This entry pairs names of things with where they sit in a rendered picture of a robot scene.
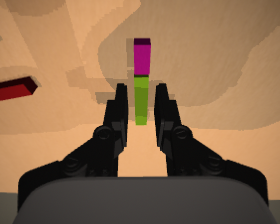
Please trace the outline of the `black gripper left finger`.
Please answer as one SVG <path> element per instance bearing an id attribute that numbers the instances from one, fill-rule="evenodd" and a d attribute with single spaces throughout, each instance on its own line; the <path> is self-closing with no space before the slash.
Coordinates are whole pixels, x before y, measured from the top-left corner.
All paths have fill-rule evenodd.
<path id="1" fill-rule="evenodd" d="M 30 193 L 48 182 L 68 177 L 118 177 L 118 155 L 127 147 L 127 131 L 127 85 L 117 83 L 115 100 L 107 100 L 103 125 L 94 130 L 91 139 L 63 160 L 29 170 L 20 177 L 17 214 Z"/>

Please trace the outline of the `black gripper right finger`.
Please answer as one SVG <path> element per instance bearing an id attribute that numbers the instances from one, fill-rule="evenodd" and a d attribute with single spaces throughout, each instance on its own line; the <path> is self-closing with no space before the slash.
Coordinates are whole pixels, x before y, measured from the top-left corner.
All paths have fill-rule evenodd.
<path id="1" fill-rule="evenodd" d="M 193 138 L 191 129 L 181 123 L 176 100 L 169 100 L 166 83 L 156 85 L 154 119 L 157 147 L 166 155 L 167 176 L 203 175 L 235 179 L 254 188 L 269 207 L 264 174 L 249 166 L 224 160 Z"/>

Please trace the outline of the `magenta rod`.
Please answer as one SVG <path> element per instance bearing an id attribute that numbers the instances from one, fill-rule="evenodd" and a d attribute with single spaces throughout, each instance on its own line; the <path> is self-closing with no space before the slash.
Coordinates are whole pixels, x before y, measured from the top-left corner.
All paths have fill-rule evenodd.
<path id="1" fill-rule="evenodd" d="M 134 75 L 150 75 L 150 38 L 134 38 Z"/>

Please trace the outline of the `dark red rod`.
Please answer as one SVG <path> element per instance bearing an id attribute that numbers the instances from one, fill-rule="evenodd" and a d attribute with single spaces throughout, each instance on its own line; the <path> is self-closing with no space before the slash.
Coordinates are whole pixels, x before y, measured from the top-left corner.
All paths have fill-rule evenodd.
<path id="1" fill-rule="evenodd" d="M 30 76 L 0 82 L 0 101 L 33 95 L 37 87 Z"/>

